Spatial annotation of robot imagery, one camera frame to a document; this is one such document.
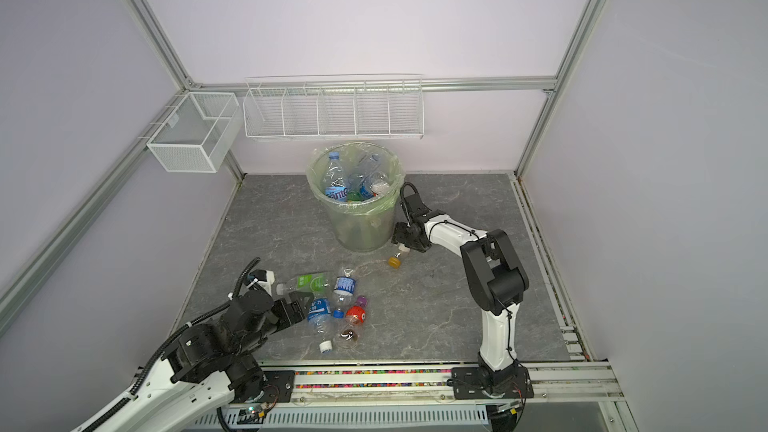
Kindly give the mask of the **light green label bottle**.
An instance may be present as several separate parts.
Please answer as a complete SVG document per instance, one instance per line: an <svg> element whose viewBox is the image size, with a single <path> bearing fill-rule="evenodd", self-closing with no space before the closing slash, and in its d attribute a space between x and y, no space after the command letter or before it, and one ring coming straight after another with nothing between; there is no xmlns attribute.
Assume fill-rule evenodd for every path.
<svg viewBox="0 0 768 432"><path fill-rule="evenodd" d="M329 279L325 272L314 272L291 277L275 285L277 296L290 292L311 292L315 298L325 297L329 291Z"/></svg>

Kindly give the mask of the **orange label bottle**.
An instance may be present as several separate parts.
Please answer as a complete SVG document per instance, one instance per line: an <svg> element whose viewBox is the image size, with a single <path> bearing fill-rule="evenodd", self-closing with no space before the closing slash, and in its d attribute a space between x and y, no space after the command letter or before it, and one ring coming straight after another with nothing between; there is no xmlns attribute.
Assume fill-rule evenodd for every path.
<svg viewBox="0 0 768 432"><path fill-rule="evenodd" d="M396 253L388 258L387 264L394 269L399 269L402 266L403 258L409 252L410 249L406 245L399 244Z"/></svg>

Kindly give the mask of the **red cap cola bottle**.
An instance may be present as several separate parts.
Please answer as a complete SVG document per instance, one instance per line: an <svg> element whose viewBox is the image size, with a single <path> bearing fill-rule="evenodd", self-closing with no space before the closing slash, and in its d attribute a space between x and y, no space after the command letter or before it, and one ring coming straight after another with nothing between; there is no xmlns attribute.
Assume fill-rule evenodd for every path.
<svg viewBox="0 0 768 432"><path fill-rule="evenodd" d="M365 309L352 306L345 314L337 334L337 339L344 346L354 346L359 342L361 329L366 319Z"/></svg>

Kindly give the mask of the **crushed light blue label bottle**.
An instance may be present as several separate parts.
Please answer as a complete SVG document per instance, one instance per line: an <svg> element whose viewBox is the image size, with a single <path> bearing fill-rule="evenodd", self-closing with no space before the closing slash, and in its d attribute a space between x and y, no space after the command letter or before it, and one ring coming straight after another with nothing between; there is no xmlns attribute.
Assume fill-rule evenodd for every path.
<svg viewBox="0 0 768 432"><path fill-rule="evenodd" d="M337 202L347 201L346 174L341 164L340 154L336 151L328 154L328 166L323 178L323 189L328 198Z"/></svg>

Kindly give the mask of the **dark green soda bottle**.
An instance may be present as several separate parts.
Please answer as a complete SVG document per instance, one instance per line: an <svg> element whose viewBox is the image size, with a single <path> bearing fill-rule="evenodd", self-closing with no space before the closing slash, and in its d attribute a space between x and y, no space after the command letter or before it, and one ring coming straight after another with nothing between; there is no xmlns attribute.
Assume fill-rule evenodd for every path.
<svg viewBox="0 0 768 432"><path fill-rule="evenodd" d="M360 195L359 192L349 191L348 194L347 194L347 201L348 202L362 202L363 198L362 198L362 196Z"/></svg>

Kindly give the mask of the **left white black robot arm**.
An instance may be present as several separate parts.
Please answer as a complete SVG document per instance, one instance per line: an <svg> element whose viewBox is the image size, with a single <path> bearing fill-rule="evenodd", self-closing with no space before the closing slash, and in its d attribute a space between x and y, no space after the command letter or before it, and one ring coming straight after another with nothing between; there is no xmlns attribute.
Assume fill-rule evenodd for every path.
<svg viewBox="0 0 768 432"><path fill-rule="evenodd" d="M131 385L80 430L182 431L211 411L227 429L230 404L262 420L289 401L293 378L264 371L254 353L271 335L302 324L314 296L276 284L258 264L248 263L223 304L172 332Z"/></svg>

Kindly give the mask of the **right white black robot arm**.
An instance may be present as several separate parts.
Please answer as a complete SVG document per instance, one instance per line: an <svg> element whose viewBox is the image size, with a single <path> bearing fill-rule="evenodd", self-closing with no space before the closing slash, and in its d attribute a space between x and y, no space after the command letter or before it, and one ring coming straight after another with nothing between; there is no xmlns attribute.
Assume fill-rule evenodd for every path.
<svg viewBox="0 0 768 432"><path fill-rule="evenodd" d="M534 396L528 369L515 350L515 322L530 281L506 232L485 231L427 207L414 184L399 191L405 217L392 242L426 252L440 246L462 260L470 294L483 311L478 364L452 369L449 385L460 400L518 399Z"/></svg>

